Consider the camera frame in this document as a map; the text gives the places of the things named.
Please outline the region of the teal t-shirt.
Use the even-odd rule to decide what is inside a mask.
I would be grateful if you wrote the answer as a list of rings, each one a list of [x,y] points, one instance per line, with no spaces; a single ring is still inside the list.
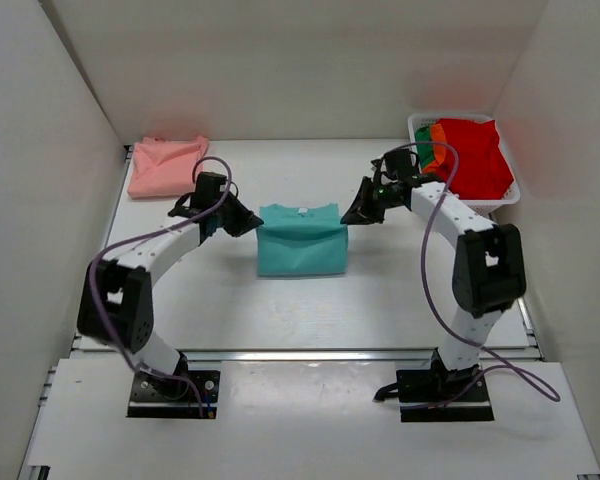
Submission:
[[[259,210],[263,224],[256,230],[257,271],[261,277],[336,276],[348,266],[348,228],[340,222],[335,203],[324,206]]]

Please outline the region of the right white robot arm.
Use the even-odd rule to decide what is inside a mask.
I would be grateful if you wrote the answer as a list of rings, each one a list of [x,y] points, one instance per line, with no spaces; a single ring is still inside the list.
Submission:
[[[499,226],[451,195],[432,174],[416,174],[387,184],[363,178],[341,224],[373,225],[388,209],[405,207],[425,220],[425,232],[437,232],[454,249],[451,276],[456,310],[430,360],[413,380],[402,378],[379,389],[374,399],[415,394],[426,407],[447,405],[479,380],[479,358],[493,326],[526,290],[519,230]]]

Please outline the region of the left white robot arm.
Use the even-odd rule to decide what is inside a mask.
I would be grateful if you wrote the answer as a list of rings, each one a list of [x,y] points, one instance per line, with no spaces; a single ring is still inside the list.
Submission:
[[[175,400],[195,392],[186,356],[155,331],[153,287],[216,230],[240,237],[262,225],[232,193],[181,196],[160,226],[160,235],[134,240],[127,251],[108,252],[89,265],[78,332],[127,356],[132,370],[165,397]]]

